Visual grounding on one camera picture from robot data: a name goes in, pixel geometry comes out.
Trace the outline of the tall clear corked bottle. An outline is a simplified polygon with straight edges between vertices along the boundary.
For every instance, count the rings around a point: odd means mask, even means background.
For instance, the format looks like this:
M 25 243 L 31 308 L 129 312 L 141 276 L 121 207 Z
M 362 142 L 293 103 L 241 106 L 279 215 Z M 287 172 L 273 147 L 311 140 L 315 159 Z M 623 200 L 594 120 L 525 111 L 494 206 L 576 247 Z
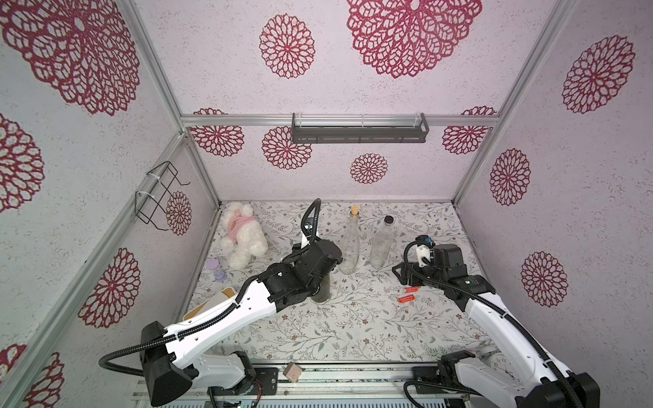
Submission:
M 350 216 L 346 231 L 341 240 L 342 263 L 338 266 L 343 275 L 352 275 L 357 267 L 360 257 L 360 208 L 356 205 L 350 208 Z

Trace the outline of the dark green wine bottle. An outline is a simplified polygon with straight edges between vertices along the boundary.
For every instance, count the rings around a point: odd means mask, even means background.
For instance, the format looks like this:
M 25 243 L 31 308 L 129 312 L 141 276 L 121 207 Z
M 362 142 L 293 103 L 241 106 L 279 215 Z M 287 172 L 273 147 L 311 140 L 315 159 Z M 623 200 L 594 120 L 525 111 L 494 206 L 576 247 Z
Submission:
M 311 297 L 311 299 L 317 304 L 323 304 L 328 301 L 331 297 L 331 275 L 327 275 L 323 278 L 321 285 L 317 292 Z

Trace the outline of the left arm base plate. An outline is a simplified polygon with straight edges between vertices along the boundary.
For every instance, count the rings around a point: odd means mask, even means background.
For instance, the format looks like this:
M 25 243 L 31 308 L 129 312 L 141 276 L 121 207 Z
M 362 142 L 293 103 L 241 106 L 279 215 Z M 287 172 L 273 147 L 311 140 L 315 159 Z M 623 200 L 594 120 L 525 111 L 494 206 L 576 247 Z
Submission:
M 274 367 L 255 367 L 247 369 L 241 382 L 230 389 L 213 386 L 209 389 L 217 396 L 274 395 L 277 393 L 279 370 Z

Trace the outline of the clear bottle with red label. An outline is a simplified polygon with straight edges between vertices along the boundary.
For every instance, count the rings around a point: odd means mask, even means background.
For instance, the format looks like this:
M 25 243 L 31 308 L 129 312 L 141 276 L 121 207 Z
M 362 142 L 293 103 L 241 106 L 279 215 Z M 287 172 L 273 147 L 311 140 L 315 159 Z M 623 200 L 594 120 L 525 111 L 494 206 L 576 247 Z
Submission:
M 375 270 L 384 267 L 385 261 L 389 255 L 389 250 L 395 240 L 393 226 L 395 219 L 393 216 L 386 215 L 384 221 L 372 238 L 370 264 Z

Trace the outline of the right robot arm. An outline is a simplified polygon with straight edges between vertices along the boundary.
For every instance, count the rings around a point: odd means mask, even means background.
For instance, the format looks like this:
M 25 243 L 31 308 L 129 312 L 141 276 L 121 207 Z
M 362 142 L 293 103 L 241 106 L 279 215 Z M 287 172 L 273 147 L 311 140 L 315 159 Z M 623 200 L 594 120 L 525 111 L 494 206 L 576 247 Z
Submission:
M 497 407 L 600 406 L 598 383 L 549 353 L 509 312 L 488 280 L 469 274 L 458 246 L 435 245 L 428 236 L 419 236 L 406 245 L 392 272 L 405 286 L 442 290 L 491 338 L 515 373 L 498 372 L 485 354 L 462 350 L 416 372 L 406 388 L 475 395 Z

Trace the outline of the red peeled label sticker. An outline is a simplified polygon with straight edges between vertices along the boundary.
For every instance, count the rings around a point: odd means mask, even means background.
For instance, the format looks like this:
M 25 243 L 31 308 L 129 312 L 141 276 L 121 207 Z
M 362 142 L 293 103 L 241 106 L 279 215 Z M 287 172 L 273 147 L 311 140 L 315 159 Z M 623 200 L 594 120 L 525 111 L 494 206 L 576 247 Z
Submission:
M 401 298 L 400 297 L 398 298 L 398 302 L 400 304 L 407 304 L 409 302 L 413 302 L 414 300 L 415 300 L 415 296 L 412 295 L 412 294 L 401 297 Z

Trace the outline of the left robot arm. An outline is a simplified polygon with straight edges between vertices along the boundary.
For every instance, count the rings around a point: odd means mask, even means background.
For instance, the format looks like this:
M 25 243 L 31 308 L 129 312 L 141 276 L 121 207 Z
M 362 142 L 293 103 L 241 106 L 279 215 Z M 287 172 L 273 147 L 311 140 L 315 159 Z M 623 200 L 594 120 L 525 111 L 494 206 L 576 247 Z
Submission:
M 325 277 L 342 261 L 339 247 L 316 241 L 289 259 L 252 276 L 236 296 L 179 323 L 145 326 L 140 335 L 146 349 L 139 354 L 152 406 L 165 406 L 194 386 L 243 391 L 254 370 L 244 353 L 208 358 L 216 343 L 256 321 L 316 296 Z

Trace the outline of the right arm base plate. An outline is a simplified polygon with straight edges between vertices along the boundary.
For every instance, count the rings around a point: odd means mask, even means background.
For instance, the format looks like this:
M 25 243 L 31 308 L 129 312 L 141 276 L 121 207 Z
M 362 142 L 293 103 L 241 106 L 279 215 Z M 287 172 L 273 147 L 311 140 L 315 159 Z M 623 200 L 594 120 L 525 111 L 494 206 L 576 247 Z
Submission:
M 446 365 L 419 365 L 412 368 L 413 379 L 420 384 L 416 385 L 418 394 L 442 394 L 445 392 L 471 392 L 474 390 L 462 385 L 457 379 L 455 370 Z

